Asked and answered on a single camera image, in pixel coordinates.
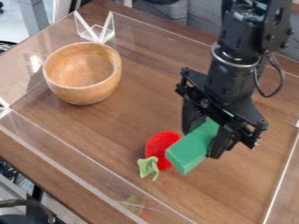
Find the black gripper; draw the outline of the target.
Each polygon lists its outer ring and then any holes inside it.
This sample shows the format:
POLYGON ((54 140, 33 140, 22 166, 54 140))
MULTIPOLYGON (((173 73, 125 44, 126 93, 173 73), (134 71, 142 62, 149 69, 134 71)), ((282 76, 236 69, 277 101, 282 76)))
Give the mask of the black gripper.
POLYGON ((269 129, 268 119, 253 100, 260 79, 258 65, 233 66, 214 60, 209 73, 185 67, 181 75, 175 91, 184 98, 184 134, 212 119, 220 130, 210 142, 209 158, 220 159, 237 143, 253 149, 262 132, 269 129))

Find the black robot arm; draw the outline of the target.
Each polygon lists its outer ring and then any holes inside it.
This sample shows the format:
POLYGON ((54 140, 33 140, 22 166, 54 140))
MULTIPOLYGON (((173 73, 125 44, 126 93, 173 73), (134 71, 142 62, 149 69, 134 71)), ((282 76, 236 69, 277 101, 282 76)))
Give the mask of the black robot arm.
POLYGON ((224 0, 222 29, 212 52, 210 71, 182 69, 177 93, 184 98, 182 130, 196 134, 209 123, 217 132, 197 136, 196 147, 206 158, 220 158, 237 144, 254 148, 269 129, 253 94, 270 98, 260 79, 270 63, 285 78, 274 52, 288 48, 294 34, 293 0, 224 0))

